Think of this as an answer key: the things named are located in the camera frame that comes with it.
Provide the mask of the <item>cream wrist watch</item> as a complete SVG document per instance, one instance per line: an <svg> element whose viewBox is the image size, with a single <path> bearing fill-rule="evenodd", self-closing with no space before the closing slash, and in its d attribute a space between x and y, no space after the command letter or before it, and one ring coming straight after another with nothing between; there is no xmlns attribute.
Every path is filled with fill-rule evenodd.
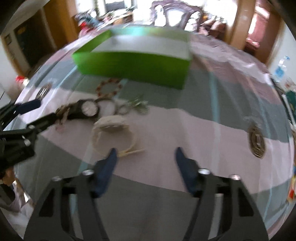
<svg viewBox="0 0 296 241"><path fill-rule="evenodd" d="M102 133L119 133L122 131L128 132L131 135L132 140L127 149L117 153L119 158L144 152L144 149L134 149L137 144L137 135L130 129L130 125L126 118L121 115L103 116L94 123L90 138L93 150L95 150L100 156L107 156L99 150L98 142L102 137Z"/></svg>

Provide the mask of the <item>carved wooden chair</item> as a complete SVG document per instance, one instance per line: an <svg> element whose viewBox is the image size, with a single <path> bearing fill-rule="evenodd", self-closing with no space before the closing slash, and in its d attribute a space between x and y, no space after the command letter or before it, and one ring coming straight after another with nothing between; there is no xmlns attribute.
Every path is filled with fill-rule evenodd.
<svg viewBox="0 0 296 241"><path fill-rule="evenodd" d="M183 1L153 1L151 22L157 27L172 27L189 32L199 32L203 9Z"/></svg>

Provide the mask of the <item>black wrist watch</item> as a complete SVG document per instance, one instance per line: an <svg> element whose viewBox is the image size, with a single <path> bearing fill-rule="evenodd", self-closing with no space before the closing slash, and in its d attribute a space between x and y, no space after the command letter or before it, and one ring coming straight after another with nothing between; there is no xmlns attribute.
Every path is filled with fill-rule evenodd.
<svg viewBox="0 0 296 241"><path fill-rule="evenodd" d="M56 115L60 120L84 120L98 117L99 110L100 108L94 100L81 99L61 106L56 110Z"/></svg>

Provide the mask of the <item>plastic water bottle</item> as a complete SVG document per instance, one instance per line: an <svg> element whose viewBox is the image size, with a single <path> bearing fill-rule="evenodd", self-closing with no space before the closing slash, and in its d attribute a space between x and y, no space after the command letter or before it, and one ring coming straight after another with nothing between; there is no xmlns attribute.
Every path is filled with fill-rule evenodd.
<svg viewBox="0 0 296 241"><path fill-rule="evenodd" d="M282 59L280 59L277 68L274 71L273 78L275 82L281 82L283 79L285 72L287 70L287 63L290 61L289 56L284 56Z"/></svg>

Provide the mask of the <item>pile of clothes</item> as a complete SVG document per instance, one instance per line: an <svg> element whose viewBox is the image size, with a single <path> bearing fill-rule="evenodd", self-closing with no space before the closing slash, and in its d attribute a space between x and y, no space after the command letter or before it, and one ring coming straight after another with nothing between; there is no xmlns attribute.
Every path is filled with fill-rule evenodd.
<svg viewBox="0 0 296 241"><path fill-rule="evenodd" d="M80 30L84 28L95 29L104 25L104 21L92 17L88 12L78 13L74 16L74 19Z"/></svg>

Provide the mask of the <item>green cardboard box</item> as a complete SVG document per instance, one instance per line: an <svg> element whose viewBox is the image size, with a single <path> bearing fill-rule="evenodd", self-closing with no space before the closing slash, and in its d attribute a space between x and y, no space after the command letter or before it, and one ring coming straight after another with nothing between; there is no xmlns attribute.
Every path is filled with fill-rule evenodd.
<svg viewBox="0 0 296 241"><path fill-rule="evenodd" d="M72 58L82 74L183 89L192 59L190 34L170 27L114 27L100 31Z"/></svg>

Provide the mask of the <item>striped bed sheet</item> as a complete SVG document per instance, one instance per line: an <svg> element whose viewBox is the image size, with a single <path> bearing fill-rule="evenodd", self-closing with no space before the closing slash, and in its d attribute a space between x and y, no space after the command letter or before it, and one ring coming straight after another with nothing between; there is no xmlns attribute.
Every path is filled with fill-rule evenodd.
<svg viewBox="0 0 296 241"><path fill-rule="evenodd" d="M240 176L268 240L295 240L293 204L287 200L295 145L285 104L266 67L222 41L189 33L192 59L183 89L82 74L72 55L102 30L56 52L16 101L39 99L41 106L2 125L1 132L24 129L81 99L100 108L96 118L58 118L37 135L35 155L14 166L35 204L52 178L78 176L112 148L118 153L130 146L128 132L102 133L99 150L107 156L100 156L91 131L101 117L119 115L121 103L141 96L148 114L132 110L121 116L137 135L134 149L144 152L117 157L106 192L95 199L108 240L184 240L198 200L185 187L175 160L178 147L215 176ZM209 240L218 233L222 200L216 194Z"/></svg>

